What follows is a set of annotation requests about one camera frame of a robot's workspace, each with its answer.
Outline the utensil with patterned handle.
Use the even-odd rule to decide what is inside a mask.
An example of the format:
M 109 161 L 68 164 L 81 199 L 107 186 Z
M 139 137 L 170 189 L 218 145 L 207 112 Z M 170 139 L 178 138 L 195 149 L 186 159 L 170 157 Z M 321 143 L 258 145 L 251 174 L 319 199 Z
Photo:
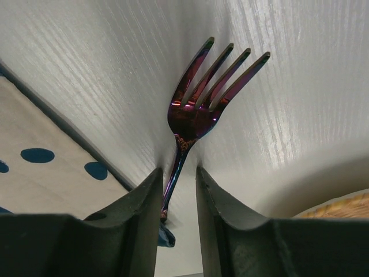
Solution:
M 213 44 L 214 38 L 210 37 L 193 57 L 179 81 L 168 108 L 167 120 L 175 137 L 176 155 L 163 196 L 161 208 L 162 222 L 167 220 L 170 199 L 191 147 L 215 127 L 226 106 L 262 69 L 270 58 L 270 52 L 264 53 L 226 91 L 222 92 L 222 87 L 250 55 L 250 48 L 245 49 L 211 89 L 207 91 L 205 89 L 206 86 L 234 48 L 234 45 L 230 43 L 203 75 L 190 96 L 186 97 L 187 89 Z

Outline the blue cartoon placemat cloth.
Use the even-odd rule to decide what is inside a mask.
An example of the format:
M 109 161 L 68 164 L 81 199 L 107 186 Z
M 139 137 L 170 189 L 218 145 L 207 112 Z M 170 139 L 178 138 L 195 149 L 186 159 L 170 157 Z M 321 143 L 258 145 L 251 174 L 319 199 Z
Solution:
M 36 147 L 23 149 L 20 152 L 20 156 L 27 162 L 48 163 L 55 158 L 55 153 L 49 149 Z M 87 162 L 84 165 L 84 170 L 98 181 L 104 181 L 108 177 L 109 172 L 107 166 L 100 161 Z M 163 223 L 160 223 L 158 246 L 173 248 L 175 242 L 175 236 Z

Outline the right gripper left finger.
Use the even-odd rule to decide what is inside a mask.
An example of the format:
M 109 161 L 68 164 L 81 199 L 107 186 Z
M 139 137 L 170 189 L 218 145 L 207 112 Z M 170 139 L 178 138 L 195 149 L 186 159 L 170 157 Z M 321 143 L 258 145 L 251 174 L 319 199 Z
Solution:
M 2 276 L 153 276 L 163 172 L 80 220 L 68 214 L 3 214 Z

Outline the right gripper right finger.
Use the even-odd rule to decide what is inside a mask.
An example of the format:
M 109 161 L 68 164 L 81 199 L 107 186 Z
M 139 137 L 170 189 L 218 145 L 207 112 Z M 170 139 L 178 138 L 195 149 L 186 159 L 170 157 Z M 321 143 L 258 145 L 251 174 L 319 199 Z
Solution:
M 268 218 L 198 167 L 205 276 L 367 276 L 368 221 Z

